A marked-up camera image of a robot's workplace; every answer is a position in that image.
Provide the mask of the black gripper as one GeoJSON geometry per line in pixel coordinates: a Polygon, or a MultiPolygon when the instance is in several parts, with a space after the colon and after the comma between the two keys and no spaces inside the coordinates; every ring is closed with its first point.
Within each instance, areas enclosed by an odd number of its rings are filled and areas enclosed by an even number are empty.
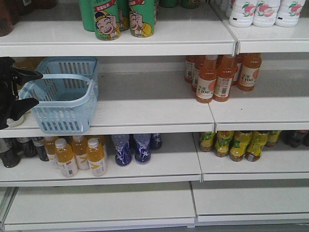
{"type": "Polygon", "coordinates": [[[0,58],[0,129],[8,127],[7,119],[19,120],[28,110],[39,104],[35,98],[15,100],[12,91],[12,81],[18,85],[43,78],[38,71],[29,71],[12,67],[14,60],[11,57],[0,58]]]}

